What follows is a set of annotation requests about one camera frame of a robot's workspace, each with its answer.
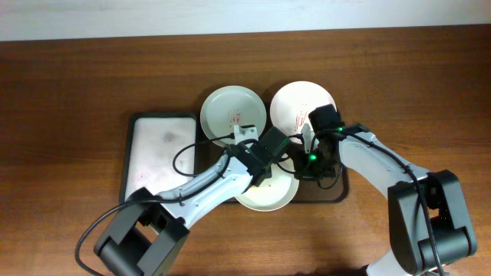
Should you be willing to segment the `cream white plate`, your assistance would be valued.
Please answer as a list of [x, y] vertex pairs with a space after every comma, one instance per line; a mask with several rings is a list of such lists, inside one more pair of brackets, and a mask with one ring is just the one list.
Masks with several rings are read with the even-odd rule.
[[278, 210], [293, 200], [298, 191], [299, 180], [291, 173], [294, 169], [291, 159], [272, 164], [272, 177], [265, 179], [259, 187], [251, 186], [236, 200], [246, 208], [257, 212]]

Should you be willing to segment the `pale green plate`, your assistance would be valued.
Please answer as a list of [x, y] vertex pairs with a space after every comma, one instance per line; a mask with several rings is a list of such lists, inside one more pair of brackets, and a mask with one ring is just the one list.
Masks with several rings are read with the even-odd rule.
[[[254, 125], [259, 137], [266, 124], [266, 110], [262, 99], [242, 86], [225, 86], [212, 92], [200, 111], [200, 124], [208, 139], [233, 133], [235, 125]], [[217, 146], [234, 142], [234, 138], [213, 141]]]

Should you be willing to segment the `pale pink plate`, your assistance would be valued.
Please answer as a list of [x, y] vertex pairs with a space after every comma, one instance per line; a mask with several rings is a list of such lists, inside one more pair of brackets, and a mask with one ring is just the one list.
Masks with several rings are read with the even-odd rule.
[[310, 123], [310, 112], [329, 104], [338, 111], [334, 98], [319, 84], [305, 80], [291, 82], [281, 87], [273, 97], [270, 119], [272, 125], [285, 135], [295, 135]]

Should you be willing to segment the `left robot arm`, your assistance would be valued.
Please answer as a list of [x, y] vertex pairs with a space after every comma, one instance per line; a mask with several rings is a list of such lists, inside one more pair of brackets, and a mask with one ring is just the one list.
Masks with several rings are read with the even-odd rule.
[[114, 219], [94, 253], [115, 275], [165, 275], [187, 240], [190, 228], [221, 203], [271, 177], [271, 166], [291, 144], [272, 127], [260, 140], [228, 145], [205, 172], [168, 191], [142, 188], [113, 209]]

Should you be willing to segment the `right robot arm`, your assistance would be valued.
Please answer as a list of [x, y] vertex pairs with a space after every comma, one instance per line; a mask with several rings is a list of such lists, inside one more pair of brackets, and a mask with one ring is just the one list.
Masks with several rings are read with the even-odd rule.
[[331, 104], [315, 108], [308, 119], [302, 132], [307, 150], [296, 158], [296, 177], [318, 182], [334, 176], [334, 166], [349, 168], [387, 199], [390, 250], [363, 267], [362, 275], [444, 275], [444, 266], [476, 253], [473, 224], [454, 173], [414, 165], [366, 126], [345, 125]]

